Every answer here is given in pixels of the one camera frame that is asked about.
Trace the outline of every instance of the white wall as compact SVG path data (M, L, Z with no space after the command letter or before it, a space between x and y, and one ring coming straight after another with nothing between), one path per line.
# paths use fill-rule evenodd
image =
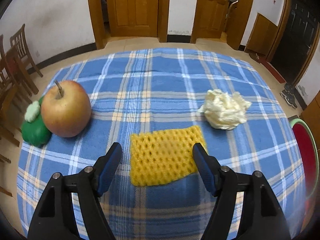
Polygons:
M170 0L168 34L191 35L197 0Z
M320 42L306 72L297 85L297 90L307 105L320 90Z
M36 64L95 42L88 0L13 0L0 19L5 51L10 48L10 37L23 23Z
M249 20L242 37L241 45L247 44L257 13L262 14L278 26L283 6L284 0L276 0L275 4L273 3L273 0L253 0Z

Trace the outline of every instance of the crumpled paper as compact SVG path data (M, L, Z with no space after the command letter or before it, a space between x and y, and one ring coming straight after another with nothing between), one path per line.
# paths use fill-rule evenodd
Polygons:
M220 89L208 90L204 104L198 112L204 113L213 128L232 130L247 121L245 112L251 104L251 102L245 101L239 92L234 92L230 96Z
M40 104L39 101L33 101L26 110L26 113L24 114L24 120L27 122L33 122L36 117L40 113Z

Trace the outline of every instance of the black door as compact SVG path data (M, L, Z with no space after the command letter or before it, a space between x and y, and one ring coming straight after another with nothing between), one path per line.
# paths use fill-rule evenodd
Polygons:
M270 62L288 83L298 76L310 53L317 24L303 1L292 0L284 34Z

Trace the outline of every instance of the pale green toy piece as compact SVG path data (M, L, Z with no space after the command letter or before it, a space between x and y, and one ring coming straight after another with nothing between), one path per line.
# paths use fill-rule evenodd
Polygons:
M27 111L24 115L24 120L26 120L27 122L33 122L39 115L39 113L40 104L38 101L33 101L32 104L27 107Z

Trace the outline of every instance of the blue gripper pad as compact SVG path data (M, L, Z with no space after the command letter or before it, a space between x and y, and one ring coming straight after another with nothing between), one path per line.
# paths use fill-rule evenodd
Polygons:
M120 143L113 143L105 156L98 158L95 168L95 190L99 197L107 192L122 157Z
M192 154L206 190L216 196L221 189L219 162L215 157L209 156L200 143L193 146Z

